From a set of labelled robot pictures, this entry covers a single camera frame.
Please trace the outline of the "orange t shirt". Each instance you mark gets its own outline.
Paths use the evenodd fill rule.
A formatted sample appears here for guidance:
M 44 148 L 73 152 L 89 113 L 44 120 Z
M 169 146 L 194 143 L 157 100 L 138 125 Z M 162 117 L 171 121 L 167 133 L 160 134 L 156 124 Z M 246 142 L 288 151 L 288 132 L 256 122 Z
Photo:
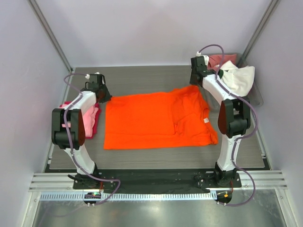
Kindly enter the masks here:
M 209 107 L 197 86 L 113 97 L 106 105 L 104 149 L 218 144 Z

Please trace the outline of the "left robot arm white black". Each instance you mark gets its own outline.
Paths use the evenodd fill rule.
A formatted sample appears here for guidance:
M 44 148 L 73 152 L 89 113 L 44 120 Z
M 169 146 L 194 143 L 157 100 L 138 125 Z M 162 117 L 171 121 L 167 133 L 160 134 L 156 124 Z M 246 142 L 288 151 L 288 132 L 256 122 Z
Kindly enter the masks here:
M 78 95 L 67 106 L 53 109 L 51 140 L 69 155 L 76 166 L 77 174 L 69 176 L 74 184 L 77 187 L 95 189 L 100 185 L 101 177 L 84 144 L 86 135 L 83 115 L 95 104 L 110 101 L 112 96 L 106 86 L 105 76 L 99 72 L 83 74 L 87 80 L 83 89 L 68 82 L 68 78 L 75 75 L 77 74 L 72 73 L 63 79 Z

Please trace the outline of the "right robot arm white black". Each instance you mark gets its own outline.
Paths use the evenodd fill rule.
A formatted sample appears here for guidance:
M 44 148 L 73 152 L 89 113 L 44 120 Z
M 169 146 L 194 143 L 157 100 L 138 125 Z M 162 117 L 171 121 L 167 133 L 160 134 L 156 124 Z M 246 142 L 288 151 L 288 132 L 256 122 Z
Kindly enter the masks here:
M 222 134 L 220 155 L 212 174 L 197 176 L 198 184 L 201 188 L 229 187 L 237 179 L 235 159 L 242 137 L 250 128 L 250 107 L 223 85 L 215 71 L 207 69 L 202 55 L 191 58 L 190 84 L 204 88 L 220 104 L 217 122 Z

